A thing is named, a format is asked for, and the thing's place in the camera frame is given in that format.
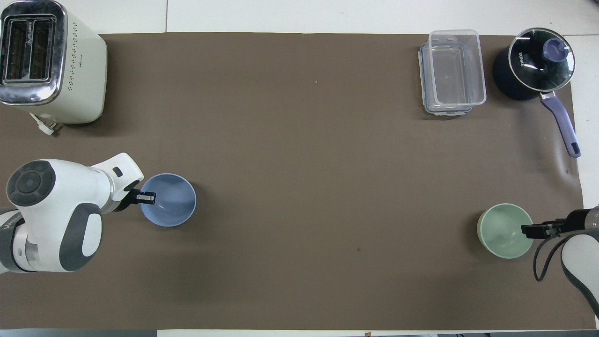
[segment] purple lid handle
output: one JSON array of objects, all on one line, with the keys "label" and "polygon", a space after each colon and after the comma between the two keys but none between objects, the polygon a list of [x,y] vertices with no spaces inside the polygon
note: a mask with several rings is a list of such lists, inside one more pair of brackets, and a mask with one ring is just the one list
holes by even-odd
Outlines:
[{"label": "purple lid handle", "polygon": [[569,53],[570,48],[557,37],[550,38],[543,45],[543,58],[547,61],[564,62]]},{"label": "purple lid handle", "polygon": [[570,157],[580,157],[582,153],[580,152],[580,146],[578,146],[578,139],[576,138],[576,133],[574,133],[568,112],[562,102],[555,96],[554,92],[550,92],[541,94],[541,103],[553,113]]}]

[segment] brown paper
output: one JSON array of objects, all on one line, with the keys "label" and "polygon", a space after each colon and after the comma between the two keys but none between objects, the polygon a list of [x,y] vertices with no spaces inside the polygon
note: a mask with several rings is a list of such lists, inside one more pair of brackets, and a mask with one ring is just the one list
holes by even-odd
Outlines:
[{"label": "brown paper", "polygon": [[0,106],[1,179],[127,152],[198,207],[161,228],[131,206],[81,270],[3,274],[0,328],[594,329],[559,257],[537,283],[538,243],[503,260],[476,235],[498,203],[535,222],[582,207],[551,113],[493,83],[511,37],[481,37],[488,99],[457,118],[423,109],[425,35],[102,37],[103,116],[50,138]]}]

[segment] toaster slot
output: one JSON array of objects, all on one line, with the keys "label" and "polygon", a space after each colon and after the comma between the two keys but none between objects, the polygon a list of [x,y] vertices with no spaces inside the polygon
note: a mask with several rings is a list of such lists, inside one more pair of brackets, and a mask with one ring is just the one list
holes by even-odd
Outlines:
[{"label": "toaster slot", "polygon": [[29,78],[32,80],[47,79],[51,58],[52,21],[36,20],[33,27]]},{"label": "toaster slot", "polygon": [[27,21],[13,20],[8,30],[8,57],[4,74],[5,79],[20,80],[23,78],[26,41]]}]

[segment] white table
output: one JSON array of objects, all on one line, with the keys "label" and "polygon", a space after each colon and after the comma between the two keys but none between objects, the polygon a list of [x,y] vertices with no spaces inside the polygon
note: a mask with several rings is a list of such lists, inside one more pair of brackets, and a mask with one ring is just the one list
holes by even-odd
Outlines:
[{"label": "white table", "polygon": [[[2,0],[1,7],[11,0]],[[571,81],[584,207],[599,204],[599,4],[593,0],[60,0],[95,32],[297,32],[428,34],[474,29],[516,35],[531,27],[567,36],[576,55]],[[159,336],[350,336],[365,331],[164,330]],[[405,335],[426,332],[373,332]]]}]

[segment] plastic food container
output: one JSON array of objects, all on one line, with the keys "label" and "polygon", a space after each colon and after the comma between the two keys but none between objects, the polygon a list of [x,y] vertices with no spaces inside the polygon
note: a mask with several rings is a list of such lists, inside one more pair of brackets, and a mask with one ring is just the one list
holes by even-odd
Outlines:
[{"label": "plastic food container", "polygon": [[472,29],[434,31],[418,51],[422,104],[437,116],[456,116],[486,100],[479,35]]}]

